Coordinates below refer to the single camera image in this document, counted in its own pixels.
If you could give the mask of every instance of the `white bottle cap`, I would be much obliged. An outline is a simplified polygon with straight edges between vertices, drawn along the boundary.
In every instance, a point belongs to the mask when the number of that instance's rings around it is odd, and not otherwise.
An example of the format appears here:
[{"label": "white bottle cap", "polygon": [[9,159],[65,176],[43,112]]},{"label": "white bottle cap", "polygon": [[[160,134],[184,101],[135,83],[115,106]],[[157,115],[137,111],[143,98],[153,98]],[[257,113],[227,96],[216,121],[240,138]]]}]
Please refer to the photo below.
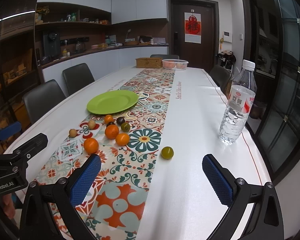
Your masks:
[{"label": "white bottle cap", "polygon": [[254,71],[256,64],[254,62],[248,61],[248,60],[243,60],[242,62],[242,68],[249,70],[249,71]]}]

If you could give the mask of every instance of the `ceiling light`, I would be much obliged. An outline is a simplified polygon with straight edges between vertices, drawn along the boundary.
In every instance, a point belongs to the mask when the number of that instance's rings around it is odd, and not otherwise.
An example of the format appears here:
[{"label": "ceiling light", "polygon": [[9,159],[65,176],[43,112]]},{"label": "ceiling light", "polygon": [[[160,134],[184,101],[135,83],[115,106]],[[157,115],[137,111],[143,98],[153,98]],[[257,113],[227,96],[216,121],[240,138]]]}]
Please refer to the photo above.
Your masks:
[{"label": "ceiling light", "polygon": [[29,12],[24,12],[24,13],[18,13],[18,14],[10,15],[10,16],[8,16],[8,17],[5,17],[5,18],[0,19],[0,22],[1,22],[2,20],[6,20],[6,19],[9,19],[9,18],[12,18],[12,17],[15,17],[15,16],[19,16],[19,15],[27,14],[27,13],[32,13],[32,12],[35,12],[35,11],[29,11]]}]

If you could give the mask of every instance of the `screw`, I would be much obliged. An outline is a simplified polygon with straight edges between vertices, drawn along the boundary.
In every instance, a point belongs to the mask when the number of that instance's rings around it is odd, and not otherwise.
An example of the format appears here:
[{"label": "screw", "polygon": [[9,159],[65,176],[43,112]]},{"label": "screw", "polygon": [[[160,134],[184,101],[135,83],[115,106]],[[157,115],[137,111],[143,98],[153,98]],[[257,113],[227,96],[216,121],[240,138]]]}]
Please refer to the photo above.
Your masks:
[{"label": "screw", "polygon": [[58,179],[59,184],[65,184],[66,181],[67,181],[67,178],[65,178],[65,177],[62,177],[62,178]]},{"label": "screw", "polygon": [[269,188],[273,188],[274,186],[273,186],[273,183],[271,183],[271,182],[267,182],[267,186],[269,187]]},{"label": "screw", "polygon": [[245,180],[242,179],[242,178],[238,178],[238,179],[237,179],[237,182],[238,182],[240,185],[245,184]]},{"label": "screw", "polygon": [[36,181],[31,181],[29,183],[29,187],[35,187],[37,185],[37,182]]}]

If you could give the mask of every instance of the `dining table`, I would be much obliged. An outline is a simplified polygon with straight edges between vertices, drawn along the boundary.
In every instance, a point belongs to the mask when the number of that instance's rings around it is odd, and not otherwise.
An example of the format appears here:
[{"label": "dining table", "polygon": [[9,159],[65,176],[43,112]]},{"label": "dining table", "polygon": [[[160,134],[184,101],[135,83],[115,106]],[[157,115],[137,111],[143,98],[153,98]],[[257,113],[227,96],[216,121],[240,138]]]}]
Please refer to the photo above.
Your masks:
[{"label": "dining table", "polygon": [[[119,146],[105,137],[104,115],[87,111],[95,96],[111,90],[138,94],[131,108],[113,114],[131,125],[131,141]],[[127,67],[69,96],[15,140],[6,153],[35,135],[47,147],[28,161],[26,179],[52,184],[68,177],[89,157],[84,140],[99,142],[101,170],[77,212],[97,240],[207,239],[228,207],[222,205],[206,175],[202,158],[212,154],[235,178],[264,185],[270,177],[248,130],[232,145],[218,137],[227,98],[199,68],[182,71]],[[95,120],[90,129],[88,121]],[[77,136],[69,137],[76,129]],[[170,146],[174,156],[160,156]],[[23,202],[26,188],[16,192]],[[66,239],[72,239],[55,204],[50,205]],[[248,204],[232,239],[240,238],[253,204]]]}]

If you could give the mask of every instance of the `dark gray chair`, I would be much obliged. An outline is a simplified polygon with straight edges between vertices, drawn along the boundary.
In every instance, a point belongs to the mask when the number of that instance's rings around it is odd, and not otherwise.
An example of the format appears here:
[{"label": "dark gray chair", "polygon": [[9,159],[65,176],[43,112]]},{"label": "dark gray chair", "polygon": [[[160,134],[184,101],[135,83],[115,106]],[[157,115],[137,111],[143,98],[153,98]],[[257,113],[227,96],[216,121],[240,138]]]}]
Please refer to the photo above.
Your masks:
[{"label": "dark gray chair", "polygon": [[150,57],[161,57],[162,59],[179,59],[178,55],[153,54]]},{"label": "dark gray chair", "polygon": [[217,86],[220,87],[221,91],[226,94],[226,87],[232,77],[231,72],[226,70],[224,67],[214,65],[209,76],[213,79]]},{"label": "dark gray chair", "polygon": [[74,94],[95,81],[86,63],[67,68],[62,74],[66,81],[69,95]]},{"label": "dark gray chair", "polygon": [[64,99],[66,96],[54,79],[37,86],[22,98],[32,124]]}]

